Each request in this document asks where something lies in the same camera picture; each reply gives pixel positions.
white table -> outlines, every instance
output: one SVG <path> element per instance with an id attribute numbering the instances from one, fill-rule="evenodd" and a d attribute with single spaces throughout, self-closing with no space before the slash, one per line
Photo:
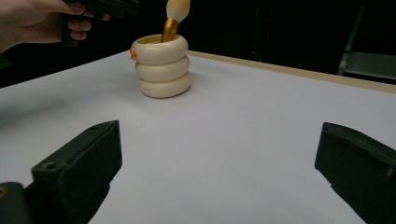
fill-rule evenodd
<path id="1" fill-rule="evenodd" d="M 323 122 L 396 148 L 396 88 L 189 52 L 192 85 L 152 99 L 129 52 L 0 90 L 0 183 L 94 124 L 120 121 L 123 165 L 90 223 L 363 221 L 314 168 Z"/>

ceramic cup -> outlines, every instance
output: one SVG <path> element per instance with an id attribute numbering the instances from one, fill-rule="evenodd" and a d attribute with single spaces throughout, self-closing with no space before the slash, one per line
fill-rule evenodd
<path id="1" fill-rule="evenodd" d="M 141 91 L 153 98 L 179 95 L 191 85 L 187 40 L 176 35 L 172 41 L 161 43 L 161 36 L 144 36 L 131 46 Z"/>

orange tag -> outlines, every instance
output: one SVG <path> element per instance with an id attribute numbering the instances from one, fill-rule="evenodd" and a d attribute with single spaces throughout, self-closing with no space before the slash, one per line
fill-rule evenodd
<path id="1" fill-rule="evenodd" d="M 136 55 L 136 51 L 134 50 L 134 47 L 131 47 L 129 51 L 131 52 L 131 59 L 136 60 L 137 55 Z"/>

human hand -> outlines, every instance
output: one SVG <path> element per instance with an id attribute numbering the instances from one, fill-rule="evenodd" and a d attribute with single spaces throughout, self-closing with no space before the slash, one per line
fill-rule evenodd
<path id="1" fill-rule="evenodd" d="M 20 43 L 54 43 L 61 41 L 64 14 L 93 17 L 81 3 L 62 0 L 0 0 L 0 53 Z M 108 14 L 101 19 L 110 19 Z M 89 21 L 68 21 L 71 36 L 87 37 Z"/>

